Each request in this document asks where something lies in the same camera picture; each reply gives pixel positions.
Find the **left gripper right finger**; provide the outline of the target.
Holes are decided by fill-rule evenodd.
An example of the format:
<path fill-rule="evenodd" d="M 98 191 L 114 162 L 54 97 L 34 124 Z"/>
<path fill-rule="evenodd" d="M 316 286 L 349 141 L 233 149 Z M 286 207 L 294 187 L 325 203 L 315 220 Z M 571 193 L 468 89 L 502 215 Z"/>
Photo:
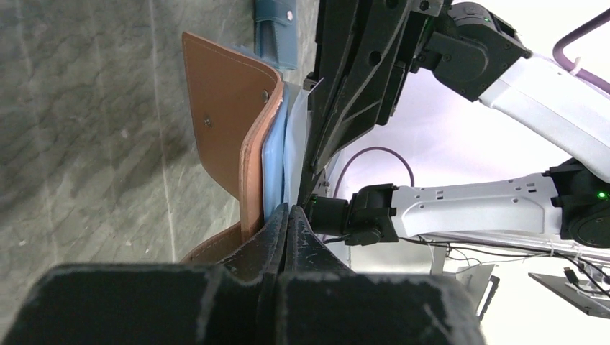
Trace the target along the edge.
<path fill-rule="evenodd" d="M 451 277 L 358 274 L 288 218 L 276 293 L 278 344 L 484 344 L 465 288 Z"/>

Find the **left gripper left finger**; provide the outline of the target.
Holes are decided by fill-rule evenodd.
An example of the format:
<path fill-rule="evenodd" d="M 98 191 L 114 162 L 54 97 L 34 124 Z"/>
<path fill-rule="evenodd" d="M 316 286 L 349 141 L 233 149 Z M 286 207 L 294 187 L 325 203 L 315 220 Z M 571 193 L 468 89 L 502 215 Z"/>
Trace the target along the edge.
<path fill-rule="evenodd" d="M 30 289 L 5 344 L 274 344 L 289 209 L 214 264 L 64 264 Z"/>

